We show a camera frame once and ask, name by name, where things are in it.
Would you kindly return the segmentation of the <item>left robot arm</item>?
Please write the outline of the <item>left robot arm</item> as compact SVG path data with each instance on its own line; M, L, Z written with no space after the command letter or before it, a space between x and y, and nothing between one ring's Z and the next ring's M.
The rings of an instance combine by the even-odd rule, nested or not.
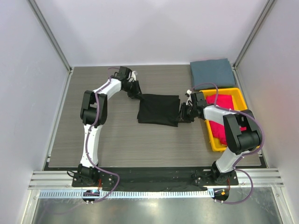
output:
M108 100L120 91L132 99L142 98L135 70L121 66L102 86L84 92L80 110L84 125L84 152L73 178L79 183L95 186L100 181L100 170L97 169L100 133L107 120Z

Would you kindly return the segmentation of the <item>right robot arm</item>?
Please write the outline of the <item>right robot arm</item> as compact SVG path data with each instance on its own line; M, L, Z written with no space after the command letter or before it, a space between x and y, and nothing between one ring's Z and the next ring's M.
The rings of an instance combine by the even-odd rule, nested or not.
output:
M247 155L263 146L263 133L251 110L236 111L209 104L202 92L186 93L188 100L181 104L178 122L191 123L195 118L213 121L224 127L227 148L213 162L210 178L215 184L224 184L232 176L234 168Z

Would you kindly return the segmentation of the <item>black t-shirt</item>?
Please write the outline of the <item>black t-shirt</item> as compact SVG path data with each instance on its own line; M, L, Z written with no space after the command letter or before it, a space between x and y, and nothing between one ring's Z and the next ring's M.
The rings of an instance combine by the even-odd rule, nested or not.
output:
M178 127L179 95L143 94L137 115L138 123Z

